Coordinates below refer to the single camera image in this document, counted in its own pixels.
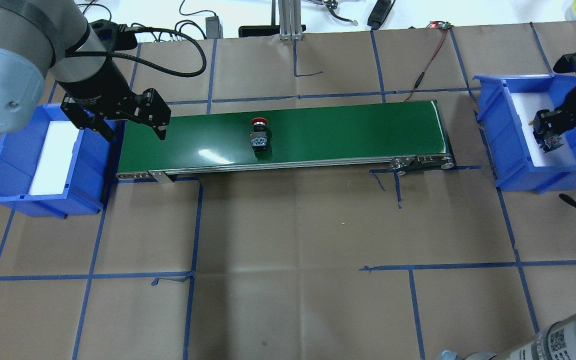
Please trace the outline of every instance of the white label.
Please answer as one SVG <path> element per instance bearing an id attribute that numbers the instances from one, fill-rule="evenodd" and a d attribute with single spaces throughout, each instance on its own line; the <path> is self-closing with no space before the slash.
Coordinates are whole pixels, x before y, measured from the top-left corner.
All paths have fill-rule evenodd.
<path id="1" fill-rule="evenodd" d="M 510 353 L 508 360 L 533 360 L 532 342 Z"/>
<path id="2" fill-rule="evenodd" d="M 552 360 L 576 360 L 575 323 L 549 333 L 548 350 Z"/>

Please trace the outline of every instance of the metal bracket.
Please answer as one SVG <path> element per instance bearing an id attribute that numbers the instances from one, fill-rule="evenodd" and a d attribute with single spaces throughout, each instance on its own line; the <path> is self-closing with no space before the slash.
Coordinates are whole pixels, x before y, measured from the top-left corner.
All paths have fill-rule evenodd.
<path id="1" fill-rule="evenodd" d="M 434 155 L 409 155 L 393 157 L 390 167 L 402 176 L 414 171 L 448 170 L 455 166 L 450 153 L 437 153 Z"/>
<path id="2" fill-rule="evenodd" d="M 304 38 L 301 0 L 279 0 L 279 38 L 282 41 Z"/>
<path id="3" fill-rule="evenodd" d="M 172 184 L 173 180 L 168 175 L 166 175 L 165 171 L 148 171 L 150 176 L 157 180 L 158 183 L 161 184 Z"/>

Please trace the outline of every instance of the qr code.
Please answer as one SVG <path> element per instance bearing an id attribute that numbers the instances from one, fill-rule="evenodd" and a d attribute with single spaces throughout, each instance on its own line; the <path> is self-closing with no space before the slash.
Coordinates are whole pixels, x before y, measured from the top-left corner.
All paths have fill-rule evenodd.
<path id="1" fill-rule="evenodd" d="M 566 349 L 566 338 L 564 337 L 564 329 L 559 330 L 555 333 L 551 333 L 549 337 L 550 342 L 550 351 L 553 353 L 557 353 L 563 349 Z"/>

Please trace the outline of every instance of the blue plastic bin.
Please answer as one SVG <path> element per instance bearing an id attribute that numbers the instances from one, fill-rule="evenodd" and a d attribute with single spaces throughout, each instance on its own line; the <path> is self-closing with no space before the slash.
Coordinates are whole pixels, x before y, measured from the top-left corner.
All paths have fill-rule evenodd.
<path id="1" fill-rule="evenodd" d="M 0 204 L 32 217 L 96 214 L 110 144 L 89 129 L 78 133 L 63 192 L 28 194 L 51 121 L 69 121 L 59 104 L 38 106 L 28 125 L 1 136 Z"/>
<path id="2" fill-rule="evenodd" d="M 480 120 L 486 130 L 498 180 L 503 191 L 567 191 L 576 189 L 576 164 L 570 166 L 535 166 L 512 93 L 547 93 L 553 104 L 562 104 L 566 94 L 576 85 L 571 75 L 476 75 L 481 82 L 478 104 Z M 566 132 L 576 162 L 576 128 Z"/>

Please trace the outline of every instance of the white background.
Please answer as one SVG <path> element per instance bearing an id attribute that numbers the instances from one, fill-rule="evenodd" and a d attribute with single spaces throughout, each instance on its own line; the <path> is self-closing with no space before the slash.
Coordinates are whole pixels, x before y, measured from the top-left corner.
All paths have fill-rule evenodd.
<path id="1" fill-rule="evenodd" d="M 359 25 L 352 26 L 332 18 L 325 7 L 302 1 L 302 23 L 307 27 L 306 32 L 311 33 L 370 30 L 366 22 L 375 2 L 339 0 L 336 12 L 344 18 L 357 20 Z M 204 18 L 211 16 L 208 13 L 180 15 L 181 0 L 98 0 L 98 3 L 112 11 L 112 21 L 118 24 L 142 23 L 149 27 L 172 28 L 180 20 L 192 19 L 204 28 Z M 574 20 L 571 3 L 572 0 L 396 0 L 382 29 L 423 28 L 437 20 L 449 21 L 457 27 Z M 233 38 L 238 37 L 242 25 L 270 25 L 270 4 L 270 0 L 186 0 L 183 13 L 213 10 L 221 20 L 224 37 Z M 108 12 L 98 6 L 86 13 L 90 21 L 107 19 L 107 16 Z M 183 30 L 191 37 L 201 36 L 190 26 Z M 148 34 L 139 39 L 151 41 L 153 37 Z"/>

